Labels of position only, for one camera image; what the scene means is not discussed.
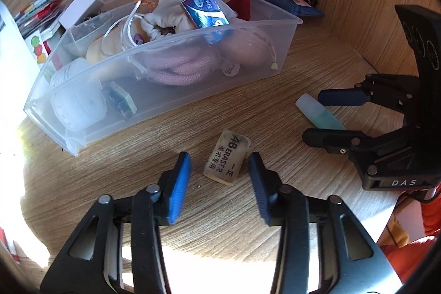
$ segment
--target sunlight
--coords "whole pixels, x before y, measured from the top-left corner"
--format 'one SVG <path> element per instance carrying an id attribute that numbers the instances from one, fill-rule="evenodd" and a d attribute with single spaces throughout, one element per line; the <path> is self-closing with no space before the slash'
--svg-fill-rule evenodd
<path id="1" fill-rule="evenodd" d="M 26 118 L 23 107 L 38 66 L 29 56 L 25 43 L 13 41 L 17 26 L 2 2 L 0 13 L 5 23 L 0 32 L 0 227 L 30 259 L 44 268 L 48 265 L 49 252 L 29 229 L 21 212 L 25 158 L 17 134 L 18 125 Z"/>
<path id="2" fill-rule="evenodd" d="M 390 208 L 385 207 L 382 211 L 378 211 L 377 214 L 370 214 L 368 218 L 361 220 L 363 227 L 369 229 L 369 235 L 372 237 L 374 241 L 377 241 L 384 228 L 376 225 L 377 223 L 387 223 L 389 221 L 391 215 Z"/>
<path id="3" fill-rule="evenodd" d="M 168 280 L 174 294 L 268 294 L 273 282 L 275 262 L 241 262 L 199 257 L 162 247 Z M 122 248 L 124 259 L 131 260 L 131 247 Z M 310 263 L 308 291 L 318 287 L 318 261 Z M 132 273 L 123 273 L 123 282 L 133 286 Z"/>

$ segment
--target white cord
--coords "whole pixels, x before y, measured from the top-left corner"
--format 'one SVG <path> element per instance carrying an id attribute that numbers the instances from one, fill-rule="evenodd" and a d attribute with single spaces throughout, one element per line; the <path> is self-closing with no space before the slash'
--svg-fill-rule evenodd
<path id="1" fill-rule="evenodd" d="M 273 63 L 271 64 L 271 69 L 277 70 L 277 55 L 276 55 L 276 50 L 274 49 L 273 45 L 267 39 L 262 38 L 258 33 L 254 33 L 254 35 L 256 36 L 256 38 L 259 38 L 264 44 L 269 46 L 271 58 L 273 59 Z"/>
<path id="2" fill-rule="evenodd" d="M 135 41 L 133 40 L 132 34 L 130 32 L 130 28 L 131 28 L 131 25 L 132 25 L 132 22 L 133 22 L 133 18 L 138 18 L 138 19 L 142 19 L 143 18 L 142 14 L 136 13 L 136 10 L 139 8 L 140 5 L 141 5 L 141 1 L 139 0 L 135 4 L 135 7 L 132 9 L 132 11 L 130 12 L 129 15 L 126 15 L 125 17 L 122 17 L 122 18 L 118 19 L 115 23 L 113 23 L 111 25 L 111 27 L 107 30 L 107 32 L 102 36 L 100 50 L 101 50 L 101 53 L 104 56 L 110 57 L 110 56 L 115 55 L 115 54 L 108 54 L 108 53 L 106 53 L 104 51 L 103 42 L 104 42 L 104 39 L 106 39 L 106 37 L 112 31 L 112 29 L 114 27 L 116 27 L 120 22 L 122 22 L 125 19 L 127 19 L 127 22 L 126 22 L 126 24 L 124 24 L 123 29 L 122 29 L 121 34 L 120 34 L 120 36 L 121 36 L 121 51 L 125 51 L 126 50 L 126 49 L 124 49 L 124 44 L 123 44 L 123 34 L 127 35 L 127 38 L 129 39 L 129 43 L 130 43 L 131 46 L 133 46 L 133 47 L 137 47 L 138 46 L 135 43 Z"/>

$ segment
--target paper tag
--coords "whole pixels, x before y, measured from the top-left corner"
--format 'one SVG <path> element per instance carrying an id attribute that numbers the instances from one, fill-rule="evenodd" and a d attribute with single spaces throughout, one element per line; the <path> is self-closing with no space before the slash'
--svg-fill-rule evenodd
<path id="1" fill-rule="evenodd" d="M 239 174 L 250 140 L 245 136 L 223 130 L 205 164 L 204 175 L 209 179 L 232 186 Z"/>
<path id="2" fill-rule="evenodd" d="M 224 62 L 221 68 L 225 76 L 233 77 L 239 72 L 240 65 L 236 63 Z"/>

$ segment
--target wooden desk surface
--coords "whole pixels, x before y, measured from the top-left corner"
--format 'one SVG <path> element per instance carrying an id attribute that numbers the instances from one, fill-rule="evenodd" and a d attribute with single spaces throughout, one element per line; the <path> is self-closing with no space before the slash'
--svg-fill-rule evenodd
<path id="1" fill-rule="evenodd" d="M 283 182 L 308 196 L 340 195 L 378 239 L 398 194 L 363 191 L 347 156 L 306 146 L 301 135 L 311 125 L 295 106 L 305 92 L 317 96 L 323 88 L 352 87 L 368 72 L 370 66 L 358 54 L 310 21 L 298 27 L 281 74 L 142 122 L 88 146 L 78 157 L 62 152 L 27 119 L 19 127 L 26 158 L 24 218 L 54 258 L 101 194 L 135 194 L 171 168 L 180 151 L 187 151 L 193 171 L 182 215 L 175 226 L 162 229 L 172 290 L 202 292 L 207 289 L 204 280 L 210 280 L 216 292 L 239 293 L 243 286 L 224 283 L 237 276 L 259 284 L 255 292 L 267 293 L 279 234 L 260 219 L 247 165 L 237 183 L 227 187 L 204 177 L 204 164 L 222 129 L 237 131 L 251 139 L 249 151 L 259 151 Z M 400 115 L 373 104 L 331 110 L 348 129 L 372 136 L 402 122 Z M 181 255 L 192 264 L 183 266 L 174 259 Z M 226 268 L 234 273 L 220 275 L 212 263 L 231 263 Z M 259 272 L 253 267 L 258 263 L 270 269 Z"/>

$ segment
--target small plastic bottle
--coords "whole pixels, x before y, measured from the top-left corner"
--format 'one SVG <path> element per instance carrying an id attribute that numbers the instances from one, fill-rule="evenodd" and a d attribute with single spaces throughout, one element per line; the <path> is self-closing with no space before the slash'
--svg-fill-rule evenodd
<path id="1" fill-rule="evenodd" d="M 295 104 L 319 129 L 346 130 L 341 122 L 311 95 L 303 94 Z"/>

